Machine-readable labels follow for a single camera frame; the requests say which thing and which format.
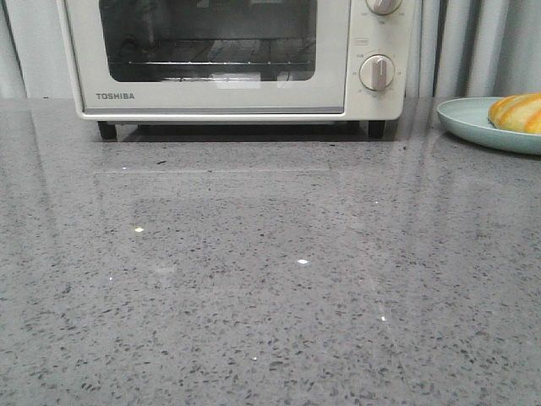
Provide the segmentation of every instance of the glass window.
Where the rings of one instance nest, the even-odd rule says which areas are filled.
[[[100,0],[120,82],[308,80],[317,0]]]

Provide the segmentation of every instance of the oven rack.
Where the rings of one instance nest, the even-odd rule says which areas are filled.
[[[110,64],[161,66],[238,66],[275,65],[299,67],[315,60],[315,41],[293,39],[271,40],[159,40],[153,47],[138,47],[126,41]]]

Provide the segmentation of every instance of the oven door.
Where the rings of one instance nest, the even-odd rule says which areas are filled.
[[[83,113],[342,113],[350,0],[63,0]]]

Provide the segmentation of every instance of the toaster oven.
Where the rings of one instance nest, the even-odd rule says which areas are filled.
[[[369,121],[402,112],[410,0],[57,0],[80,117]]]

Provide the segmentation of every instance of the toshiba logo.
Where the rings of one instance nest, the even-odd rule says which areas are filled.
[[[98,100],[128,100],[134,99],[133,93],[96,93]]]

